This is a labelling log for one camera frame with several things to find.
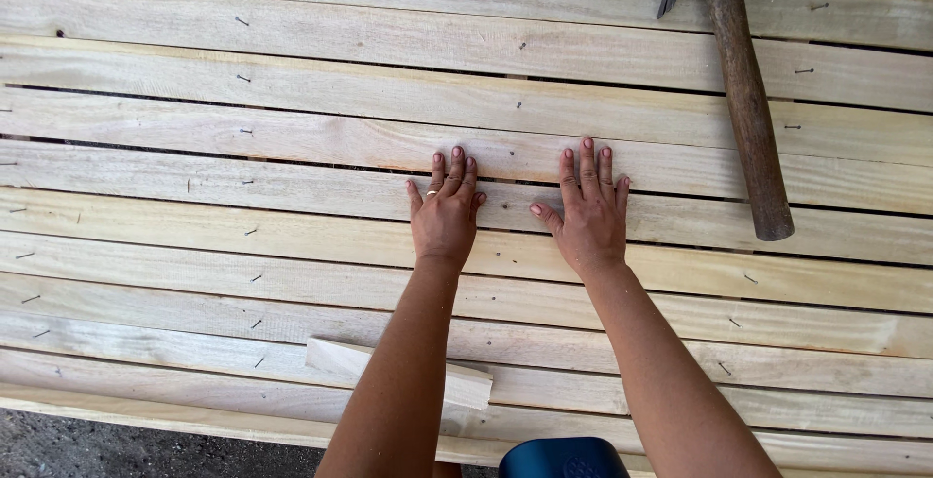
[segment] finger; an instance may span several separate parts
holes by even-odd
[[[619,212],[623,219],[625,219],[625,212],[629,206],[629,186],[631,184],[632,179],[629,179],[626,175],[619,180],[619,190],[616,191],[616,211]]]
[[[577,175],[574,174],[574,151],[567,149],[561,152],[561,197],[564,206],[571,206],[583,199],[577,187]]]
[[[422,201],[421,194],[418,193],[418,185],[415,185],[414,181],[410,179],[405,181],[405,189],[408,191],[409,200],[412,202],[412,218],[414,218],[414,215],[417,214],[419,210],[421,210],[421,207],[425,204],[425,202]]]
[[[476,224],[476,211],[480,210],[484,203],[486,203],[486,194],[482,192],[473,194],[473,199],[469,204],[469,220],[471,223]]]
[[[450,151],[450,173],[444,180],[444,186],[440,188],[438,196],[449,197],[457,193],[460,189],[460,183],[464,178],[464,150],[460,147],[453,147]]]
[[[599,194],[599,175],[596,174],[593,152],[592,139],[583,138],[580,141],[580,186],[583,189],[583,199],[593,199]]]
[[[458,196],[464,199],[473,197],[473,193],[476,192],[476,174],[476,160],[473,158],[466,158],[466,173],[464,174],[464,180],[460,183],[460,188],[457,190]]]
[[[599,151],[599,191],[609,206],[616,203],[616,188],[612,184],[612,149],[609,147]]]
[[[552,236],[557,237],[558,234],[561,234],[561,230],[564,229],[564,220],[561,219],[561,215],[556,210],[543,203],[532,203],[528,209],[545,225],[548,225],[548,230],[551,231]]]
[[[436,152],[431,162],[431,184],[427,186],[428,192],[440,191],[444,186],[444,154]],[[437,194],[428,193],[425,199],[431,199]]]

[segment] wooden hammer handle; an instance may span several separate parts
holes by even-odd
[[[755,234],[762,241],[784,239],[794,234],[794,222],[777,159],[771,110],[748,31],[745,2],[706,0],[706,3],[722,60],[729,116],[751,201]]]

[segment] blue object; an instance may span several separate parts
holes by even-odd
[[[549,438],[518,444],[499,462],[499,478],[629,478],[602,438]]]

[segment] hand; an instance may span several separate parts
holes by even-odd
[[[580,143],[580,180],[574,175],[574,151],[561,152],[561,197],[565,218],[550,206],[535,203],[533,214],[551,230],[564,260],[581,279],[625,264],[625,208],[629,198],[628,177],[612,185],[612,149],[599,152],[599,172],[589,137]]]
[[[444,179],[444,154],[434,154],[431,184],[422,201],[414,181],[408,181],[412,200],[412,236],[415,264],[422,260],[441,262],[459,272],[469,257],[476,237],[476,211],[486,194],[476,192],[476,160],[467,158],[460,147],[450,152],[450,174]]]

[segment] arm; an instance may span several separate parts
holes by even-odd
[[[476,236],[477,164],[463,149],[434,155],[431,185],[412,201],[415,266],[317,469],[318,478],[431,476],[440,429],[447,331],[460,270]]]
[[[625,399],[658,476],[780,478],[758,440],[687,352],[625,264],[629,178],[612,184],[612,150],[596,170],[592,139],[580,145],[580,185],[573,150],[561,154],[565,219],[543,204],[561,254],[586,285],[612,342]]]

